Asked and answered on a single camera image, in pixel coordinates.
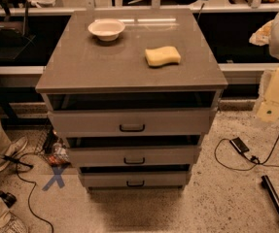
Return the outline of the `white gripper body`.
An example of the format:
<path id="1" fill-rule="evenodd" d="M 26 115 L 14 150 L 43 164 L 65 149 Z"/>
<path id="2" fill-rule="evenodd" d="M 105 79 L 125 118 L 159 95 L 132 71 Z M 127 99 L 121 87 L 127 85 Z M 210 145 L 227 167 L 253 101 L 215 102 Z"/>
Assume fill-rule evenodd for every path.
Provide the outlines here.
<path id="1" fill-rule="evenodd" d="M 264 122 L 274 122 L 279 117 L 279 66 L 262 75 L 259 98 L 255 104 L 256 116 Z"/>

